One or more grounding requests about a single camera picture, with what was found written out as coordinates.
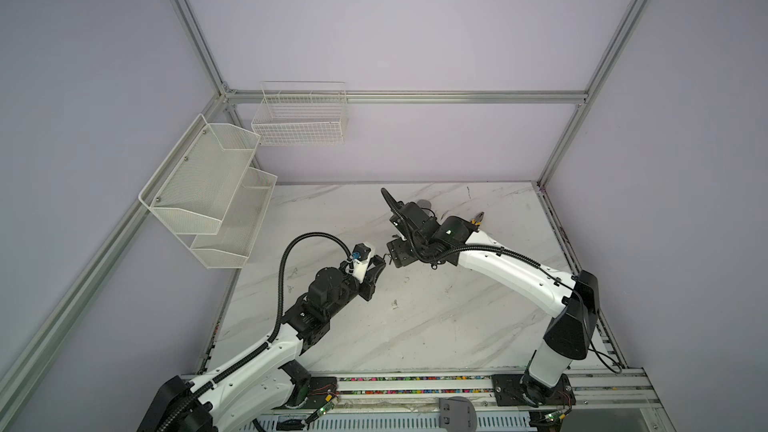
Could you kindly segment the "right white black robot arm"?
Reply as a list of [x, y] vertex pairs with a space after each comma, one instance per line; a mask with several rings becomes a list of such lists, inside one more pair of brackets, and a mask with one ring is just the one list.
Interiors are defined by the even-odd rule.
[[572, 363], [589, 354], [600, 311], [597, 277], [545, 266], [503, 246], [475, 221], [450, 216], [440, 222], [415, 202], [397, 201], [386, 189], [381, 193], [399, 234], [387, 244], [396, 267], [414, 262], [434, 269], [463, 267], [513, 290], [551, 317], [521, 378], [529, 402], [550, 397]]

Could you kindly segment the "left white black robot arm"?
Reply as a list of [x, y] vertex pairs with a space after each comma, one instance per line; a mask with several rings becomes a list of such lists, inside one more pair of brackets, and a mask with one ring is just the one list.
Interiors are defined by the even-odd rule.
[[379, 255], [317, 272], [308, 291], [264, 338], [211, 372], [174, 376], [156, 393], [140, 431], [237, 431], [258, 416], [308, 394], [309, 372], [300, 355], [330, 331], [330, 321], [353, 299], [370, 300], [386, 267]]

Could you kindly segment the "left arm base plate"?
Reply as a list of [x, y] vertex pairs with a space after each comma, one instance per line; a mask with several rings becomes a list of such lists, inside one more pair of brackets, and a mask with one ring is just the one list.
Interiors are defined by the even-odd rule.
[[298, 361], [293, 360], [281, 367], [290, 378], [291, 394], [283, 408], [319, 408], [328, 395], [338, 390], [335, 376], [314, 376]]

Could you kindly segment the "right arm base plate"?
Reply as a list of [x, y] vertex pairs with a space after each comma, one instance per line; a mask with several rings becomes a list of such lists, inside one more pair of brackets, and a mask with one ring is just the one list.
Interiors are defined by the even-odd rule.
[[542, 385], [522, 374], [494, 374], [492, 391], [498, 406], [554, 407], [576, 401], [569, 378], [562, 374], [553, 387]]

